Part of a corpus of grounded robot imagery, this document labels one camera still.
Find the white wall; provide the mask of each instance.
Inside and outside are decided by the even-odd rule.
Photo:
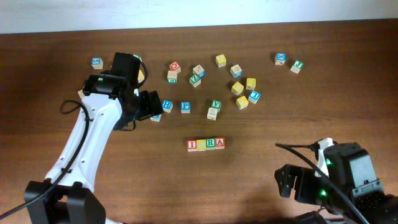
[[[398,0],[0,0],[0,33],[398,17]]]

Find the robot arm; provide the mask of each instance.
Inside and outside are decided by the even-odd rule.
[[[75,182],[81,182],[83,184],[82,187],[94,193],[94,181],[98,164],[109,135],[122,115],[122,107],[118,99],[111,99],[108,95],[97,93],[84,97],[82,102],[90,114],[90,127],[78,157],[59,185],[71,187]],[[75,152],[84,128],[85,114],[81,109],[65,148],[55,165],[45,176],[45,179],[50,179],[51,183],[53,183],[61,174]]]
[[[330,138],[307,147],[318,153],[317,159],[322,160],[318,168],[323,171],[322,168],[326,167],[330,182],[362,213],[367,222],[386,224],[398,220],[398,197],[384,194],[382,182],[376,177],[367,150],[357,143],[337,144]],[[275,179],[280,196],[289,198],[294,187],[296,201],[320,205],[332,214],[343,215],[345,221],[341,223],[362,223],[341,196],[313,169],[286,164],[275,171]],[[310,212],[297,217],[296,223],[325,221],[317,212]]]
[[[72,166],[64,170],[87,131],[87,118],[80,110],[68,142],[45,180],[31,181],[26,188],[25,201],[31,202],[27,208],[32,224],[120,224],[106,218],[104,207],[94,196],[95,175],[112,129],[124,131],[131,121],[135,128],[136,120],[163,113],[156,91],[138,92],[145,82],[137,81],[140,65],[147,77],[138,57],[116,53],[112,70],[92,74],[86,80],[82,99],[90,120],[86,138]],[[65,176],[53,185],[61,174]],[[50,187],[53,190],[49,194],[39,196]],[[64,196],[66,203],[60,201]]]

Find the wooden block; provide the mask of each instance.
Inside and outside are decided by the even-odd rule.
[[[216,149],[224,149],[225,147],[225,138],[220,137],[216,138]]]
[[[218,112],[218,110],[216,108],[209,108],[209,110],[207,112],[207,119],[216,120],[217,112]]]
[[[142,62],[142,58],[141,58],[140,55],[138,55],[138,54],[133,54],[133,56],[136,57],[136,58],[138,58],[138,59]]]
[[[248,78],[246,80],[246,89],[247,90],[254,90],[256,88],[256,79],[255,78]]]
[[[191,83],[191,85],[193,87],[196,87],[196,86],[200,85],[201,80],[198,75],[193,75],[191,78],[189,78],[189,82]]]
[[[243,108],[247,108],[248,107],[249,102],[248,102],[248,100],[246,99],[245,96],[242,96],[242,97],[239,97],[236,100],[236,104],[237,104],[239,109],[243,109]]]
[[[173,62],[169,65],[171,71],[175,71],[178,73],[181,72],[181,66],[177,62]]]
[[[206,139],[206,150],[213,150],[213,149],[216,149],[216,139],[215,138]]]
[[[188,140],[187,141],[187,149],[188,152],[196,152],[197,149],[197,141],[196,140]]]
[[[283,65],[286,62],[285,53],[277,53],[275,55],[275,65]]]
[[[145,76],[143,74],[143,72],[141,71],[141,69],[138,72],[138,83],[142,83],[145,79]]]
[[[238,78],[243,74],[242,68],[239,65],[232,66],[230,72],[234,78]]]
[[[205,151],[206,150],[206,139],[197,140],[197,151]]]
[[[213,102],[211,103],[211,107],[217,109],[217,112],[220,112],[221,101],[220,100],[213,100]]]
[[[195,68],[193,68],[193,74],[198,75],[199,78],[204,77],[205,73],[206,73],[205,70],[200,65],[197,65]]]
[[[304,66],[303,62],[296,60],[293,64],[292,68],[290,69],[290,71],[292,71],[296,74],[299,74],[299,72],[303,68],[303,66]]]
[[[164,100],[162,107],[164,112],[171,113],[173,109],[173,102],[171,102],[170,100]]]
[[[161,117],[162,117],[161,114],[160,114],[160,115],[155,115],[155,116],[153,116],[153,117],[150,117],[150,120],[151,120],[151,121],[159,122]]]
[[[236,82],[233,86],[232,86],[232,92],[238,96],[239,94],[242,93],[244,89],[244,86],[240,83],[240,82]]]
[[[167,81],[169,83],[177,83],[177,72],[176,71],[168,71],[167,72]]]
[[[250,95],[249,95],[249,101],[252,102],[252,103],[254,103],[254,104],[256,104],[256,103],[257,103],[257,100],[259,100],[260,96],[261,96],[261,93],[259,93],[259,92],[253,90],[253,91],[250,93]]]
[[[102,59],[100,57],[93,57],[91,59],[91,66],[94,69],[102,69],[104,66],[104,62],[102,61]]]
[[[221,54],[219,56],[216,56],[216,63],[217,63],[217,66],[219,68],[225,66],[226,65],[226,57],[225,57],[225,55]]]
[[[191,103],[189,101],[181,102],[181,113],[191,113]]]
[[[85,94],[83,93],[83,90],[79,90],[77,92],[77,94],[79,94],[79,97],[80,97],[81,100],[83,99],[83,97],[85,97]]]

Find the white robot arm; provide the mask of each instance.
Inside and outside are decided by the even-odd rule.
[[[75,182],[81,182],[83,187],[94,192],[95,174],[100,163],[109,135],[114,125],[122,115],[122,107],[119,100],[110,99],[108,95],[92,93],[82,99],[90,114],[90,127],[83,147],[70,172],[59,182],[59,185],[71,187]],[[61,174],[62,169],[67,166],[77,145],[83,135],[85,128],[85,114],[81,109],[79,117],[69,140],[63,149],[61,156],[52,169],[47,173],[45,179],[51,179],[51,183]]]
[[[142,65],[145,79],[138,82]],[[55,165],[43,182],[30,181],[26,203],[2,214],[0,220],[27,207],[32,224],[120,224],[106,218],[94,196],[95,175],[112,130],[126,131],[127,124],[163,113],[156,91],[139,92],[148,72],[141,58],[115,53],[112,70],[92,74],[83,85],[82,103],[75,127]]]

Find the brown wood surface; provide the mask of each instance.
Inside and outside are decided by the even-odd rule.
[[[305,164],[274,144],[327,136],[360,143],[385,191],[398,194],[397,39],[398,20],[0,35],[0,212],[22,203],[28,181],[43,180],[60,155],[77,114],[58,109],[96,72],[90,58],[108,69],[115,52],[141,55],[150,72],[142,89],[174,108],[160,123],[111,133],[95,183],[109,218],[234,223],[317,209],[279,197],[274,171]],[[284,66],[274,65],[276,52],[287,53]],[[217,68],[218,54],[226,67]],[[182,72],[171,85],[174,60]],[[298,75],[289,70],[294,60],[305,64]],[[206,76],[193,88],[188,77],[198,64]],[[262,93],[243,110],[230,90],[235,64],[238,80],[257,78]],[[206,118],[212,99],[223,102],[217,121]],[[181,114],[182,100],[191,114]],[[187,152],[187,139],[210,136],[224,136],[226,149]],[[30,223],[27,210],[4,223]]]

